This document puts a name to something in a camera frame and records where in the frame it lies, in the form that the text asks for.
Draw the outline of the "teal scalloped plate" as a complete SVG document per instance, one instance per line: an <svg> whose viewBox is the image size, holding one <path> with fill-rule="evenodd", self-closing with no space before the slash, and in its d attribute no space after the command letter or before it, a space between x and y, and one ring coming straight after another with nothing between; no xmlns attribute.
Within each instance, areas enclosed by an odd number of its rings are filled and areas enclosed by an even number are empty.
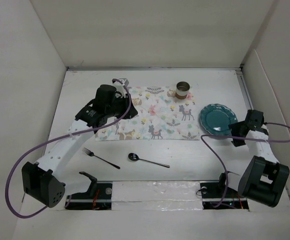
<svg viewBox="0 0 290 240"><path fill-rule="evenodd" d="M199 113L199 122L211 135L230 136L229 125L236 124L236 114L226 105L214 103L205 106Z"/></svg>

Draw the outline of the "animal print cloth placemat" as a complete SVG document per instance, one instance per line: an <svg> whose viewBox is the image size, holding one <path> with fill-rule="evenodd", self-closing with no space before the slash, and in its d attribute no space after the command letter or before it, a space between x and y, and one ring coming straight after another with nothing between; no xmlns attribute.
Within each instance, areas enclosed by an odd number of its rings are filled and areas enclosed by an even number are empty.
<svg viewBox="0 0 290 240"><path fill-rule="evenodd" d="M138 115L99 130L96 141L199 140L198 107L192 91L176 97L176 87L130 87Z"/></svg>

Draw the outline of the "black fork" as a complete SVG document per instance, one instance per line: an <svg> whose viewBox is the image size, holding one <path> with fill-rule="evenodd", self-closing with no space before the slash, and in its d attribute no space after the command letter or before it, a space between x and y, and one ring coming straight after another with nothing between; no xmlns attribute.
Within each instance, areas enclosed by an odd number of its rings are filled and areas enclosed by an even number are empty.
<svg viewBox="0 0 290 240"><path fill-rule="evenodd" d="M116 164L114 164L114 163L111 163L111 162L109 162L109 161L107 161L107 160L105 160L105 159L103 159L103 158L101 158L101 157L95 155L92 151L90 151L89 149L87 149L87 148L85 148L85 147L82 149L82 151L83 151L86 155L88 155L88 156L90 156L90 157L96 157L96 158L98 158L99 160L102 160L103 162L105 162L105 163L111 165L112 167L114 167L114 168L116 168L116 169L118 169L118 170L121 169L118 165L116 165Z"/></svg>

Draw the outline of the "black slotted spoon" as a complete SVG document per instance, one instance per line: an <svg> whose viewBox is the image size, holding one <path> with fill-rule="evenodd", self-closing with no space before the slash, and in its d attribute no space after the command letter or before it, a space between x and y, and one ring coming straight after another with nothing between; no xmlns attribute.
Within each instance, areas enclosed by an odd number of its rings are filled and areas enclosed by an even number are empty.
<svg viewBox="0 0 290 240"><path fill-rule="evenodd" d="M170 168L171 167L170 165L167 165L167 164L158 163L158 162L154 162L154 161L150 161L150 160L139 158L139 156L136 153L132 153L132 152L128 154L128 159L133 161L133 162L143 161L143 162L151 163L151 164L158 165L158 166L161 166L161 167L164 167L164 168Z"/></svg>

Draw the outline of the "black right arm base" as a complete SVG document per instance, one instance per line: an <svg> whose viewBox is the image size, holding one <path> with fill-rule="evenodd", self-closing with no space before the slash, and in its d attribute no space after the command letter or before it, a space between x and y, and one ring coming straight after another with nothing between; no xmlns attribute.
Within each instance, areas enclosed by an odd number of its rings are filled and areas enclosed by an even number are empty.
<svg viewBox="0 0 290 240"><path fill-rule="evenodd" d="M249 210L247 199L239 196L237 191L229 187L221 204L218 205L225 190L225 180L225 174L222 173L219 180L200 182L196 195L202 200L203 210Z"/></svg>

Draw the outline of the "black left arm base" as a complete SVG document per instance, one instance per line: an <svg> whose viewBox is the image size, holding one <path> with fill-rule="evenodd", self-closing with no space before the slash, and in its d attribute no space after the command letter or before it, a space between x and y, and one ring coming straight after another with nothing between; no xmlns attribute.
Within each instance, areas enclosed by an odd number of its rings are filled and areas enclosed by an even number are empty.
<svg viewBox="0 0 290 240"><path fill-rule="evenodd" d="M107 211L112 209L113 183L98 181L87 172L80 171L80 175L88 178L88 189L68 195L64 204L66 210Z"/></svg>

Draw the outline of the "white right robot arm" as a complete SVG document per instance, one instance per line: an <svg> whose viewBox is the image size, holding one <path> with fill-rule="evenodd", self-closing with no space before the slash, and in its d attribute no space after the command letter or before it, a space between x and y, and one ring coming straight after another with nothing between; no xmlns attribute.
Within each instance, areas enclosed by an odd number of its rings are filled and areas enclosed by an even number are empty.
<svg viewBox="0 0 290 240"><path fill-rule="evenodd" d="M248 110L245 120L229 125L232 144L247 146L250 160L234 160L226 167L227 178L216 184L216 191L228 197L235 191L248 198L274 208L280 201L290 169L279 163L268 142L264 113Z"/></svg>

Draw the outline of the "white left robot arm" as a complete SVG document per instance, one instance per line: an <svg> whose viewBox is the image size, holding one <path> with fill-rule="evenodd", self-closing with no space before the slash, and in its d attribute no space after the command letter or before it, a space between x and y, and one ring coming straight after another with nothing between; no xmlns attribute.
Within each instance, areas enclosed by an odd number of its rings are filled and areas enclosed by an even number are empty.
<svg viewBox="0 0 290 240"><path fill-rule="evenodd" d="M131 119L138 112L126 92L128 83L113 79L112 84L102 84L95 98L87 103L75 116L64 139L39 158L35 163L27 162L21 169L24 192L48 208L55 207L64 196L82 194L92 198L97 191L97 179L85 171L79 179L65 181L61 173L81 146L103 126L109 118Z"/></svg>

